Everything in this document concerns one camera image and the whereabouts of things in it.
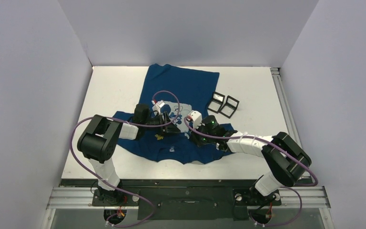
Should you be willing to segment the gold maple leaf brooch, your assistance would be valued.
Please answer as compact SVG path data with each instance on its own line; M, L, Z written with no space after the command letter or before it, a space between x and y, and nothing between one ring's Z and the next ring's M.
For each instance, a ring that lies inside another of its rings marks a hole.
M158 141L164 139L164 136L163 135L160 135L160 134L156 134L155 137L156 137L156 140L158 140Z

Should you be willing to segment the blue cartoon print t-shirt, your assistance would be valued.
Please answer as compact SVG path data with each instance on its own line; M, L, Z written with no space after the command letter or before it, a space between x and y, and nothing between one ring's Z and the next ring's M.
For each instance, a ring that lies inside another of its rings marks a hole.
M150 129L140 140L119 140L118 145L127 151L149 159L162 161L176 160L182 164L199 161L203 164L227 156L214 145L198 147L189 137L189 129L183 118L192 110L207 116L207 106L212 93L216 90L219 73L192 70L166 65L153 64L149 67L139 99L139 103L151 105L156 97L164 100L171 108L170 115L177 115L176 126L181 130L178 135L165 135L163 140L156 140L157 134Z

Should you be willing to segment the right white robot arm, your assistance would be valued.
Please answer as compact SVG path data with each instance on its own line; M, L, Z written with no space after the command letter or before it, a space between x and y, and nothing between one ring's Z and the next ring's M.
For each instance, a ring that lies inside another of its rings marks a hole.
M274 200L274 192L281 187L293 187L312 164L311 158L285 132L256 136L228 130L218 124L213 115L202 118L197 112L185 117L190 139L198 146L214 145L219 151L243 153L263 158L270 171L258 178L249 188L250 199L261 204Z

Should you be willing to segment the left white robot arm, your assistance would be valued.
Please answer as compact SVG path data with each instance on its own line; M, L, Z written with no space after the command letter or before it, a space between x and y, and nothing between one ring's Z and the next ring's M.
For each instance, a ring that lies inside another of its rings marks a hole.
M137 104L133 116L126 122L115 121L95 115L82 135L77 149L88 159L93 171L98 175L99 200L118 205L125 200L120 190L121 179L117 175L112 156L118 140L140 140L146 132L153 129L160 136L177 135L180 129L173 123L167 112L159 108L152 111L147 104Z

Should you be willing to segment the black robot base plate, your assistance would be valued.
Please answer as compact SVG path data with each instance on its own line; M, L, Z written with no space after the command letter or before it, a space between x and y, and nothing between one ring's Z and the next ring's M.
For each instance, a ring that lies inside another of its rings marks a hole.
M53 190L49 206L62 209L101 209L105 217L128 210L138 219L235 221L272 218L272 207L299 208L303 187L281 188L264 197L254 180L124 179L120 190L107 191L93 179L64 179Z

